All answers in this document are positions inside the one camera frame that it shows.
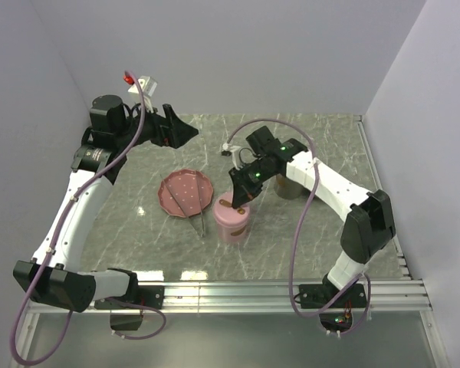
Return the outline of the pink round lid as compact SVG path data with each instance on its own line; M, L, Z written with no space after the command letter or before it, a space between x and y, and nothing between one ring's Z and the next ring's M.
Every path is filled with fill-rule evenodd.
M212 214L215 221L227 227L246 225L251 214L249 204L244 204L234 209L232 207L232 199L233 192L224 192L215 200L212 207Z

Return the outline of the pink cylindrical lunch container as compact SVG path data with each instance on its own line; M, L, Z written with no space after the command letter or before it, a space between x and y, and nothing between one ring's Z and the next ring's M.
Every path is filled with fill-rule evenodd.
M216 222L218 239L224 243L237 243L247 236L248 221L243 222Z

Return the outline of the grey cylindrical lunch container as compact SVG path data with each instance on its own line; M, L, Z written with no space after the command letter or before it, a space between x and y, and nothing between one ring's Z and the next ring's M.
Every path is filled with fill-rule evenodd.
M273 188L278 197L286 200L293 200L300 197L303 191L302 185L281 174L275 176Z

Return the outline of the metal kitchen tongs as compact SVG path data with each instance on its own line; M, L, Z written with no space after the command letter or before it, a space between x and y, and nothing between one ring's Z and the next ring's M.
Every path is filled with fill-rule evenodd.
M187 219L202 238L205 235L200 175L195 170L180 170L162 178L157 192L160 207L171 216Z

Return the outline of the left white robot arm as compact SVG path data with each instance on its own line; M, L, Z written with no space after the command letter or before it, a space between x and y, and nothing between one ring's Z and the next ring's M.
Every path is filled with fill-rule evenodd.
M45 240L29 261L18 261L13 276L34 301L67 311L85 311L92 302L113 298L122 308L140 299L137 275L110 268L82 272L85 241L100 209L110 195L125 153L151 142L180 148L199 131L183 122L169 104L163 115L127 106L116 95L103 95L92 102L90 126L74 154L64 200Z

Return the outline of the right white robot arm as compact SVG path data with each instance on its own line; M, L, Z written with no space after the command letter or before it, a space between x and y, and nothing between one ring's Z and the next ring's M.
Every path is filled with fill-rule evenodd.
M246 141L255 160L236 164L229 171L232 207L254 200L267 180L281 175L333 209L343 221L342 251L325 277L323 296L331 306L342 305L350 297L348 284L396 234L390 197L381 189L372 192L354 184L322 163L303 143L296 139L281 142L266 126L252 132Z

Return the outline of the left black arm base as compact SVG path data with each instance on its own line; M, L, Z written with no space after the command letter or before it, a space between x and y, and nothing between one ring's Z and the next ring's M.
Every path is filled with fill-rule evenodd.
M138 331L147 314L162 312L165 287L161 284L138 286L133 297L112 297L94 302L96 311L110 311L110 328L116 332Z

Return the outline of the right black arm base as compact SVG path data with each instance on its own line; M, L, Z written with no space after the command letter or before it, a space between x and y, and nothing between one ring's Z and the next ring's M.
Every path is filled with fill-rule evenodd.
M355 282L341 294L330 308L319 314L321 327L326 335L341 338L351 333L370 316L371 285ZM332 284L299 284L294 302L301 309L320 309L339 293Z

